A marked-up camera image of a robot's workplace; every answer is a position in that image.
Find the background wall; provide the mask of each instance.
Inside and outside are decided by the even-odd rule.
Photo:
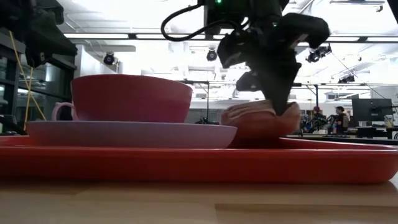
[[[87,53],[85,46],[77,45],[76,47],[78,49],[78,54],[75,57],[75,65],[77,66],[77,69],[75,70],[74,78],[85,75],[116,73]]]

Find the desk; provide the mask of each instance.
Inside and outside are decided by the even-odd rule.
[[[1,224],[396,224],[382,185],[0,183]]]

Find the security camera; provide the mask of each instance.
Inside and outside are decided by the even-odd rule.
[[[104,57],[104,63],[105,65],[114,65],[118,62],[118,58],[114,56],[114,52],[108,52],[106,53]]]
[[[207,61],[212,62],[217,59],[217,53],[214,49],[210,49],[207,53]]]

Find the pink plate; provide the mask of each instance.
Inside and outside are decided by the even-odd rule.
[[[46,146],[223,149],[237,128],[222,125],[120,121],[33,121],[29,136]]]

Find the cup handle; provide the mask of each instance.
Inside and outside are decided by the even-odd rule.
[[[55,103],[55,107],[54,107],[54,109],[52,110],[52,115],[51,115],[51,119],[52,119],[53,121],[56,121],[56,120],[57,120],[58,110],[59,110],[61,107],[63,107],[63,106],[69,106],[70,108],[72,108],[72,118],[73,118],[73,120],[74,120],[74,121],[78,121],[78,120],[79,120],[78,117],[77,117],[77,114],[76,114],[75,106],[74,106],[73,104],[71,104],[71,103]]]

